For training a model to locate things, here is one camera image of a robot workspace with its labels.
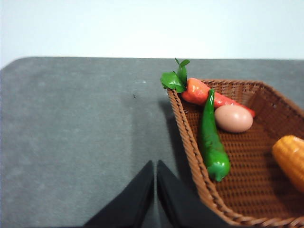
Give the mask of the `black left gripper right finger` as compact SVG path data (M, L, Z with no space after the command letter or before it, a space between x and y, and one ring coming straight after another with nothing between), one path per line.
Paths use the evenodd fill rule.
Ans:
M203 204L166 164L157 163L157 194L175 228L228 228L229 225Z

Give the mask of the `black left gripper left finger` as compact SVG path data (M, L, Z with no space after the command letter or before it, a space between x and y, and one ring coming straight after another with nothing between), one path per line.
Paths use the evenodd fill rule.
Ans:
M85 228L139 228L154 196L154 167L148 161L125 189L89 219Z

